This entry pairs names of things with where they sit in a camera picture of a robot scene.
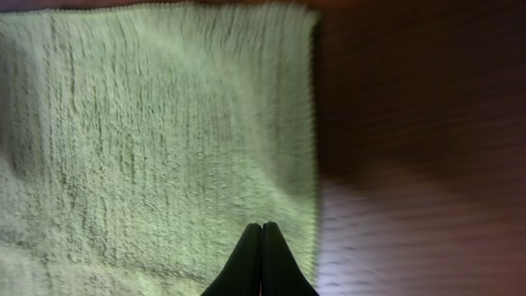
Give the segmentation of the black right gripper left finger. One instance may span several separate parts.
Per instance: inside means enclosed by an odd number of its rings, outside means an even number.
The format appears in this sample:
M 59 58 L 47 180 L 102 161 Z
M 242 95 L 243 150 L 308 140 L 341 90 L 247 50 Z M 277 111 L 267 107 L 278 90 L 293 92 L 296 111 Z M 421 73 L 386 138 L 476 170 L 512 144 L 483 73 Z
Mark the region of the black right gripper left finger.
M 249 224 L 219 275 L 201 296 L 259 296 L 261 292 L 261 230 Z

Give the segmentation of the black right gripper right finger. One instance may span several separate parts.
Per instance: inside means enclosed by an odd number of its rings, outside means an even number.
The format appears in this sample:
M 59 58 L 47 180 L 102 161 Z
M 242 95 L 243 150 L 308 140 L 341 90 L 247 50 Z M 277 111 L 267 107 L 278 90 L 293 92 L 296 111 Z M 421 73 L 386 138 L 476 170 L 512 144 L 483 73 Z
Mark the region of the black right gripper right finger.
M 262 230 L 261 295 L 318 296 L 298 267 L 275 222 Z

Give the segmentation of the green microfiber cloth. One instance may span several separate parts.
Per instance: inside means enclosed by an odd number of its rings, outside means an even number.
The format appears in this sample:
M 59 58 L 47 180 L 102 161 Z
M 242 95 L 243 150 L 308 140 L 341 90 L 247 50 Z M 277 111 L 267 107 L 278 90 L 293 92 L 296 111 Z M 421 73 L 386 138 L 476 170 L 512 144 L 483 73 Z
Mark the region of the green microfiber cloth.
M 267 221 L 314 280 L 318 19 L 283 3 L 2 14 L 2 294 L 198 295 Z

